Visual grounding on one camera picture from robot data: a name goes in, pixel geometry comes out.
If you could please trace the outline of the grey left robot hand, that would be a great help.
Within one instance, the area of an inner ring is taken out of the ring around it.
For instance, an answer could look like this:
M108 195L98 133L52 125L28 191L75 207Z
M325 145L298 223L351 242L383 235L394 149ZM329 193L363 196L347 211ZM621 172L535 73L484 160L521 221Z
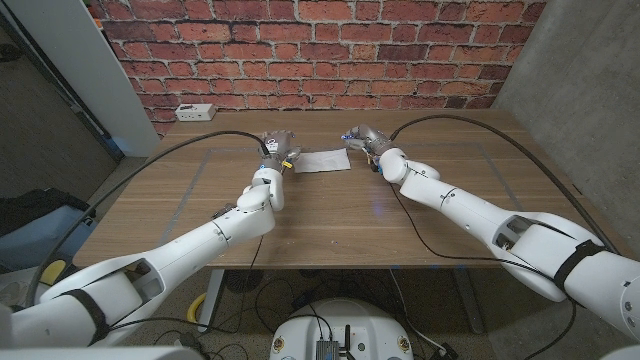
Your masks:
M295 134L287 130L264 132L261 136L268 154L262 156L261 168L270 168L283 173L293 167L301 154L301 147L291 144Z

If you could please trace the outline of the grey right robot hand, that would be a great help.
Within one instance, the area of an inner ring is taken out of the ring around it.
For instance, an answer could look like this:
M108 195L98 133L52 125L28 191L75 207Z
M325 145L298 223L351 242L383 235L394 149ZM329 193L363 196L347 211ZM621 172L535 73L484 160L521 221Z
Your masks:
M372 156L381 156L394 147L393 142L384 133L366 124L350 129L341 139L348 147L363 150Z

